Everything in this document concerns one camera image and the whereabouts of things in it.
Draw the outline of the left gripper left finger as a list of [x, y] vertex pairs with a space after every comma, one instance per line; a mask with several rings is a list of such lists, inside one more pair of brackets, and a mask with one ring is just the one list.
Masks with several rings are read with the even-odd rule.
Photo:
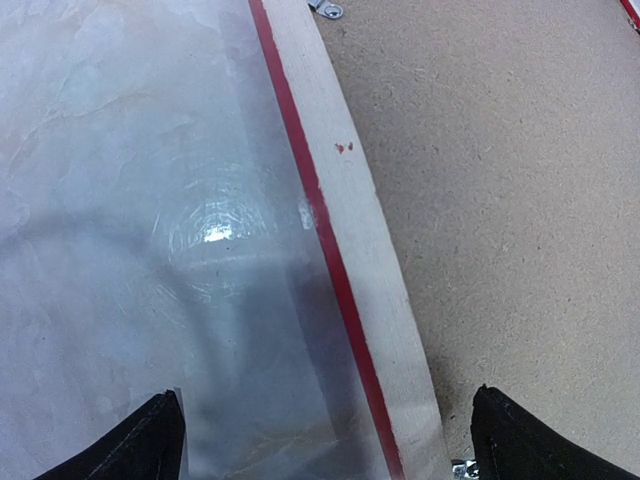
[[185, 431], [177, 395], [167, 390], [154, 395], [94, 444], [36, 479], [178, 480]]

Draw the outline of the red wooden picture frame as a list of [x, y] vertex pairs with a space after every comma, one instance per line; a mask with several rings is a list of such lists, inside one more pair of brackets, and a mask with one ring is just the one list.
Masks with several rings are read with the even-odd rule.
[[317, 27], [347, 1], [250, 5], [312, 224], [393, 479], [480, 479], [449, 454], [428, 357], [372, 172]]

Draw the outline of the brown backing board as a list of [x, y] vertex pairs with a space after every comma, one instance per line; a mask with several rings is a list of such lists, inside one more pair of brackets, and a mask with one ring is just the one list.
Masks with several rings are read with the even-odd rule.
[[639, 469], [639, 37], [617, 1], [347, 1], [318, 19], [449, 454], [494, 386]]

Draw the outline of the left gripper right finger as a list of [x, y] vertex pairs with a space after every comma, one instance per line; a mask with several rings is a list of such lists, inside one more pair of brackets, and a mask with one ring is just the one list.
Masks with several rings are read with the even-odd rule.
[[636, 477], [567, 440], [495, 387], [483, 385], [474, 395], [470, 431], [481, 480]]

